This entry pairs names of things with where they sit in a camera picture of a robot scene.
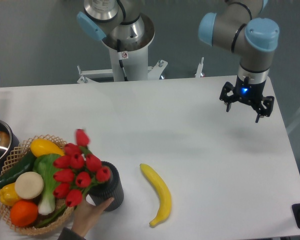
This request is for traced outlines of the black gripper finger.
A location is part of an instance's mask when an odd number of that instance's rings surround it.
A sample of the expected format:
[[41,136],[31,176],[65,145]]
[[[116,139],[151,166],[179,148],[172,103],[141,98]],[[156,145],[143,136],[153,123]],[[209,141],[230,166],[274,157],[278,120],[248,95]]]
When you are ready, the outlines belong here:
[[260,101],[260,103],[258,104],[255,110],[257,112],[255,123],[258,123],[260,118],[270,117],[273,111],[274,102],[275,102],[274,96],[262,97],[262,100]]
[[219,99],[226,105],[226,112],[229,112],[232,103],[237,101],[235,87],[230,82],[227,81],[222,87]]

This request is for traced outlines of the person's hand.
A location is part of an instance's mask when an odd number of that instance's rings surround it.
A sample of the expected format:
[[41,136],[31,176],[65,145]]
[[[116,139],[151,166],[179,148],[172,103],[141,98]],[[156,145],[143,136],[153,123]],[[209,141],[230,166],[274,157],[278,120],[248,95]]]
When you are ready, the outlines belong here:
[[110,197],[99,205],[92,205],[87,202],[86,199],[83,199],[74,211],[71,230],[84,238],[89,230],[98,222],[105,209],[108,208],[114,200],[113,197]]

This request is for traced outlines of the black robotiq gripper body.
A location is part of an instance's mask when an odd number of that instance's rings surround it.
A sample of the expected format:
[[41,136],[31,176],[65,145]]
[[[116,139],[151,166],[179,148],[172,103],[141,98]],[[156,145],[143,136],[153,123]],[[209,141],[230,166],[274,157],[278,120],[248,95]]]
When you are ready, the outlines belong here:
[[252,107],[259,107],[263,99],[265,84],[265,81],[258,84],[250,84],[237,77],[235,87],[232,90],[234,101],[239,101]]

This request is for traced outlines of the grey sleeve forearm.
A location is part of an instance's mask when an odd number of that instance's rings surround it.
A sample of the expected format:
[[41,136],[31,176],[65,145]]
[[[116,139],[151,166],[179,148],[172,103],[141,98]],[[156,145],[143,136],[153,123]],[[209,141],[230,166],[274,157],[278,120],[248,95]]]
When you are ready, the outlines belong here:
[[64,227],[57,240],[86,240],[84,237],[75,233],[71,229]]

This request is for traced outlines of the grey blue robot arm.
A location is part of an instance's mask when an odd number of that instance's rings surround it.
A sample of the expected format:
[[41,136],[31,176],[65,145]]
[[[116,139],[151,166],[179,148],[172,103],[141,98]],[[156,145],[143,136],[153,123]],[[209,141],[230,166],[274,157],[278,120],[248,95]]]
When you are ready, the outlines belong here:
[[[240,56],[235,84],[225,83],[220,100],[230,108],[240,102],[251,106],[258,118],[269,117],[275,98],[263,90],[278,46],[280,29],[260,18],[265,0],[229,0],[223,14],[207,13],[198,38],[210,46]],[[86,0],[77,14],[80,28],[109,50],[116,82],[158,79],[162,71],[148,67],[148,47],[155,36],[151,19],[141,12],[139,0]]]

